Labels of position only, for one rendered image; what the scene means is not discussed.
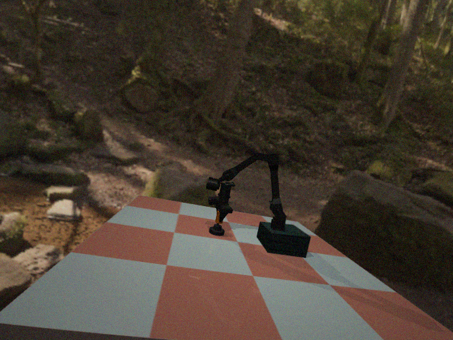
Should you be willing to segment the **dark grey round pedestal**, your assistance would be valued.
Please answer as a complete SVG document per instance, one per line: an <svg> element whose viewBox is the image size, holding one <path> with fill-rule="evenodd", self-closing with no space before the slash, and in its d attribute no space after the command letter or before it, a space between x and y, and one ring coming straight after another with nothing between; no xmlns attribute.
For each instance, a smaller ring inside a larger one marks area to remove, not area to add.
<svg viewBox="0 0 453 340"><path fill-rule="evenodd" d="M209 233L215 236L223 236L225 230L222 229L222 226L219 223L214 224L214 226L209 228Z"/></svg>

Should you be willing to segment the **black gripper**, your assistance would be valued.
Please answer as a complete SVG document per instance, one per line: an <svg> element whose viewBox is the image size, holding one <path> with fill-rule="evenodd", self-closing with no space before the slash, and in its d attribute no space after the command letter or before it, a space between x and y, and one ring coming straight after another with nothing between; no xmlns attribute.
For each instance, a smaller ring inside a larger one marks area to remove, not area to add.
<svg viewBox="0 0 453 340"><path fill-rule="evenodd" d="M230 206L227 206L229 205L228 200L230 198L230 194L223 194L219 192L218 196L221 197L221 206L218 206L218 204L214 206L216 210L219 211L219 222L221 223L228 213L233 212L233 209Z"/></svg>

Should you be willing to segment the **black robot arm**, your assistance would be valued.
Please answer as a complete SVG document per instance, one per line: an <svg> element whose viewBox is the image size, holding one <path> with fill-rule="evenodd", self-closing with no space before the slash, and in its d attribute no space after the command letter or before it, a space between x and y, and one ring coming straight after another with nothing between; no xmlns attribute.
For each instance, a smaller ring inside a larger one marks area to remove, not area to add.
<svg viewBox="0 0 453 340"><path fill-rule="evenodd" d="M206 184L206 189L217 191L221 184L220 193L230 194L231 186L235 187L234 182L223 183L223 181L231 181L241 170L245 169L247 166L251 165L253 162L257 160L267 161L270 168L272 201L269 202L270 210L272 210L272 213L275 215L275 217L273 217L273 219L271 220L271 228L273 230L285 232L287 216L283 212L283 207L280 200L278 183L279 156L277 154L269 155L256 152L254 153L254 155L250 156L248 159L244 160L236 167L224 171L223 176L221 178L214 179L213 177L209 177L208 182ZM218 204L218 206L221 206L221 197L212 196L208 197L208 200L209 205Z"/></svg>

